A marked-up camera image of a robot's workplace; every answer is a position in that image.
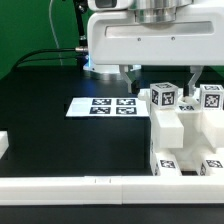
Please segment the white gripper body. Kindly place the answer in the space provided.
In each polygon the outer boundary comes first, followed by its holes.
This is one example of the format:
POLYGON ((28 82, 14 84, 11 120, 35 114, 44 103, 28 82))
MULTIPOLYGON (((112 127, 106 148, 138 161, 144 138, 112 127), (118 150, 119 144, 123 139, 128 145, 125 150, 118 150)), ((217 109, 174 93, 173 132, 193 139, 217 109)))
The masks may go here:
POLYGON ((87 0, 96 64, 224 65, 224 0, 87 0))

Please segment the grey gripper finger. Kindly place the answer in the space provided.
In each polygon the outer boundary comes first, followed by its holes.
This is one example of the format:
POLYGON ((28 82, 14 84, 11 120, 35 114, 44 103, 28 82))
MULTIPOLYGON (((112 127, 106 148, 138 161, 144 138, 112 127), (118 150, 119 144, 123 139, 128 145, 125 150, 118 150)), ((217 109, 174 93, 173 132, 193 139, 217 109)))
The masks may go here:
POLYGON ((196 90, 195 84, 203 72, 203 66, 191 66, 190 73, 192 77, 183 87, 183 96, 193 96, 196 90))
POLYGON ((139 65, 120 65, 119 71, 128 85, 128 92, 138 94, 140 91, 140 66, 139 65))

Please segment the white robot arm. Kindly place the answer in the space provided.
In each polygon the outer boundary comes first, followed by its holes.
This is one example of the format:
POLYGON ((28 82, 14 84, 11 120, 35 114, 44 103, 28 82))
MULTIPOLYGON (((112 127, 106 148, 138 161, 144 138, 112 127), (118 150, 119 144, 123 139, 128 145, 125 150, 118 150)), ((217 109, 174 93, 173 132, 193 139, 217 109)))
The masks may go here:
POLYGON ((87 0, 88 52, 98 65, 224 66, 224 0, 87 0))

